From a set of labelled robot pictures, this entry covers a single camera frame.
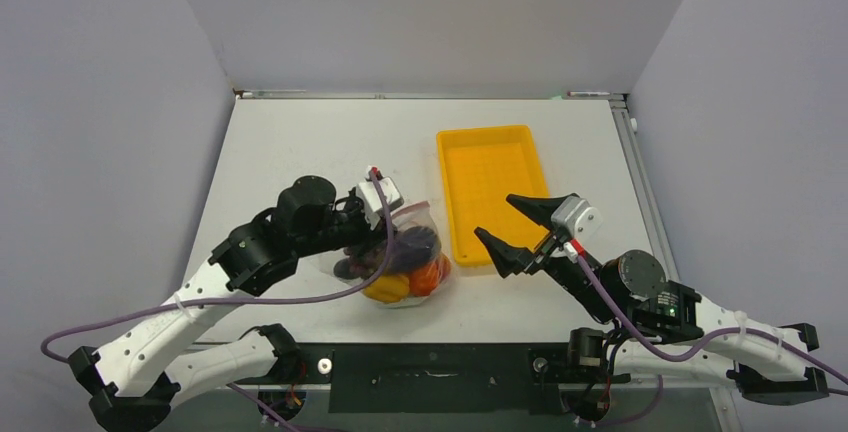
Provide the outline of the dark purple round eggplant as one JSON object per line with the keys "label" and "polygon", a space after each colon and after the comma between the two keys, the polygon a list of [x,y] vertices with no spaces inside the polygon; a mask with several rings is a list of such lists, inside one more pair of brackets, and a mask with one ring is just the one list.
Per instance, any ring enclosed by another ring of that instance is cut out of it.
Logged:
{"label": "dark purple round eggplant", "polygon": [[441,240],[435,229],[421,225],[406,228],[395,235],[386,273],[412,272],[440,254]]}

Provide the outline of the yellow bell pepper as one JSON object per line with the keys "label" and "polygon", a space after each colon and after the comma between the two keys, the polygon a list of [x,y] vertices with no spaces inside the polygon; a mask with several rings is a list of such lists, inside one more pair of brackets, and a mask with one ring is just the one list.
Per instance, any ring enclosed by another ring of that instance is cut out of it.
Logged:
{"label": "yellow bell pepper", "polygon": [[403,274],[381,276],[364,288],[363,294],[383,304],[401,302],[410,294],[409,278]]}

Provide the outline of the yellow plastic tray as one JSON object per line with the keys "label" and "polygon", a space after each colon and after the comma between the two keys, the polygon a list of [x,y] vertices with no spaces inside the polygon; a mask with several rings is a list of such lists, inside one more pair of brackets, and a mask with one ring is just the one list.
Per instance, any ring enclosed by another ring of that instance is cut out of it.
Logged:
{"label": "yellow plastic tray", "polygon": [[531,247],[543,237],[543,227],[506,201],[509,194],[549,195],[528,126],[444,130],[437,134],[436,142],[451,248],[458,265],[491,263],[474,234],[478,227],[519,247]]}

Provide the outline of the clear zip top bag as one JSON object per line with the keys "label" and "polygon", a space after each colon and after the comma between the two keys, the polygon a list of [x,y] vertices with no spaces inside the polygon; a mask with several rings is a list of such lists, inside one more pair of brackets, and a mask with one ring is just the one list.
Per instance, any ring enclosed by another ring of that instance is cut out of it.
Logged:
{"label": "clear zip top bag", "polygon": [[347,286],[368,285],[359,292],[388,308],[413,307],[444,289],[452,265],[431,216],[430,203],[420,201],[392,213],[393,248],[380,232],[362,245],[325,252],[318,269]]}

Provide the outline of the orange pumpkin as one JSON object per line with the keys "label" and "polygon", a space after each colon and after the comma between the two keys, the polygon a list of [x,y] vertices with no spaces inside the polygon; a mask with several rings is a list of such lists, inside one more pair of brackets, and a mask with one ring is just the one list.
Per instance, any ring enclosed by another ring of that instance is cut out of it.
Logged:
{"label": "orange pumpkin", "polygon": [[448,257],[440,254],[436,259],[408,274],[409,294],[428,297],[451,275],[452,265]]}

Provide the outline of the dark red grape bunch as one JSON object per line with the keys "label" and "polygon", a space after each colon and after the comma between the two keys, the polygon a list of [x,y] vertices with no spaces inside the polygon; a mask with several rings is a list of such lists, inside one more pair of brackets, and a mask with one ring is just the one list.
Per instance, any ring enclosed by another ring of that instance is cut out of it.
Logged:
{"label": "dark red grape bunch", "polygon": [[383,263],[385,251],[385,246],[368,250],[346,248],[343,257],[333,265],[332,273],[341,280],[368,279]]}

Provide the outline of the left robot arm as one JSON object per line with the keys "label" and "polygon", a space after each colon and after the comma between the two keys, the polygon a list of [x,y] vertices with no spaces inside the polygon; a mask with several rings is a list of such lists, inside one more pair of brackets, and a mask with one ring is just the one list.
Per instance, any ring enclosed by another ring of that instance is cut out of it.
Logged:
{"label": "left robot arm", "polygon": [[66,358],[96,422],[107,431],[150,431],[208,391],[245,379],[299,378],[302,353],[277,323],[201,351],[193,345],[238,308],[266,304],[268,290],[293,276],[301,259],[392,239],[391,215],[403,202],[377,168],[345,196],[325,178],[297,179],[273,207],[233,229],[163,304],[126,315],[127,332]]}

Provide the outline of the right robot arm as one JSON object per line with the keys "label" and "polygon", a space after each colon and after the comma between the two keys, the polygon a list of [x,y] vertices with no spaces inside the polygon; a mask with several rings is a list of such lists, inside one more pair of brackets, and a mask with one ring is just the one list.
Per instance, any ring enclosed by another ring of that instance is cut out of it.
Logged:
{"label": "right robot arm", "polygon": [[514,209],[542,227],[532,249],[516,247],[478,227],[474,234],[497,273],[543,273],[610,331],[576,329],[565,353],[568,378],[613,381],[631,374],[690,376],[736,388],[748,401],[790,406],[829,396],[832,371],[812,352],[814,326],[771,326],[724,308],[667,277],[651,253],[635,249],[600,262],[584,240],[601,224],[588,200],[569,194],[510,194]]}

